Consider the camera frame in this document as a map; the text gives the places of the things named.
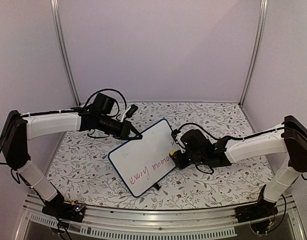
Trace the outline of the blue framed whiteboard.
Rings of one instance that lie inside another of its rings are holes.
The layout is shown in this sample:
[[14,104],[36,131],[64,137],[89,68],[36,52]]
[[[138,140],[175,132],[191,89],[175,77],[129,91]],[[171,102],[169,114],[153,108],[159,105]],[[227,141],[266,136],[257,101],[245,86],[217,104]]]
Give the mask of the blue framed whiteboard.
[[108,153],[108,160],[131,195],[140,197],[176,167],[170,152],[178,150],[172,127],[161,119],[142,133]]

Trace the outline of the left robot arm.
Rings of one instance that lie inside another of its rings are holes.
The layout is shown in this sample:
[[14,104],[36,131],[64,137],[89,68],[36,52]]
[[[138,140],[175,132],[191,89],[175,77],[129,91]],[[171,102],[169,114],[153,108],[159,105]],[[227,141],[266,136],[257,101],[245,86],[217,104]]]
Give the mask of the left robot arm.
[[105,135],[124,141],[142,139],[142,134],[128,120],[138,109],[136,105],[125,106],[123,113],[112,114],[118,101],[105,95],[106,89],[94,92],[83,106],[65,110],[20,113],[9,112],[0,135],[0,156],[11,172],[16,172],[15,181],[23,180],[40,196],[57,217],[68,213],[62,194],[47,180],[28,153],[28,141],[42,136],[98,130]]

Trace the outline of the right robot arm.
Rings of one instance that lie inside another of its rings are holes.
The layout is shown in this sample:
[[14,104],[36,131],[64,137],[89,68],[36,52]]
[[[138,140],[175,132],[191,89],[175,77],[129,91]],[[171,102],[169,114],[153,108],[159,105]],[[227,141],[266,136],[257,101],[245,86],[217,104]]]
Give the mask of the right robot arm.
[[287,158],[273,179],[266,184],[252,206],[252,214],[263,218],[295,180],[307,173],[307,129],[292,115],[267,130],[245,137],[224,136],[212,143],[200,125],[185,133],[180,129],[171,136],[180,146],[169,156],[181,170],[189,165],[205,165],[210,169],[231,166],[241,160],[264,155],[286,153]]

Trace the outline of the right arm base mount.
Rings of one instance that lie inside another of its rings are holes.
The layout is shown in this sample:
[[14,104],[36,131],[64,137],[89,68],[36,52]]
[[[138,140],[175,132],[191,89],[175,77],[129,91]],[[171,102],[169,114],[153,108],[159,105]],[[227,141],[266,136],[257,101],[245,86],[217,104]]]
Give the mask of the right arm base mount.
[[238,206],[234,209],[235,218],[239,223],[254,221],[273,216],[278,213],[276,203],[260,200],[256,203]]

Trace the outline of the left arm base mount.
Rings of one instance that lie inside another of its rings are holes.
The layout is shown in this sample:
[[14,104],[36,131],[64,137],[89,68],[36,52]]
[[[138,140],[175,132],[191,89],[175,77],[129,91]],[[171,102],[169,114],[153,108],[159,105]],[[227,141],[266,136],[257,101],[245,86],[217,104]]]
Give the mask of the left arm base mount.
[[86,205],[77,200],[68,202],[63,198],[54,198],[46,201],[42,213],[55,218],[81,223],[84,219]]

